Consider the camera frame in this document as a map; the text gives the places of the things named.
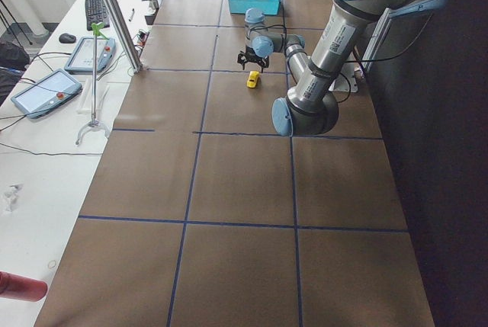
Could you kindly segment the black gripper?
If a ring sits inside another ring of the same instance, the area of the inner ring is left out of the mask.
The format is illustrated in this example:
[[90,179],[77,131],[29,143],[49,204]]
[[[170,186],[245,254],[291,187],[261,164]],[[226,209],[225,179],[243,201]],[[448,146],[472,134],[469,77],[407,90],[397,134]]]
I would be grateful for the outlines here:
[[242,69],[246,68],[247,63],[255,63],[261,66],[261,72],[268,68],[268,58],[258,56],[253,48],[246,47],[245,51],[240,51],[237,56],[237,62]]

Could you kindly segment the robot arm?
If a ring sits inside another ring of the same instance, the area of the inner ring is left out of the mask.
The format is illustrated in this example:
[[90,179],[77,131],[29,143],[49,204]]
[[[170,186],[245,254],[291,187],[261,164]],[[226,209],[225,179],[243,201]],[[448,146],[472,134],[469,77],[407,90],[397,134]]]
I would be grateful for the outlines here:
[[272,53],[283,53],[296,84],[274,101],[271,116],[282,136],[318,135],[330,131],[339,117],[338,102],[330,92],[358,38],[386,9],[401,14],[435,10],[447,0],[333,0],[329,21],[311,55],[304,39],[286,31],[275,33],[265,25],[260,8],[245,13],[246,48],[238,55],[241,65],[268,67]]

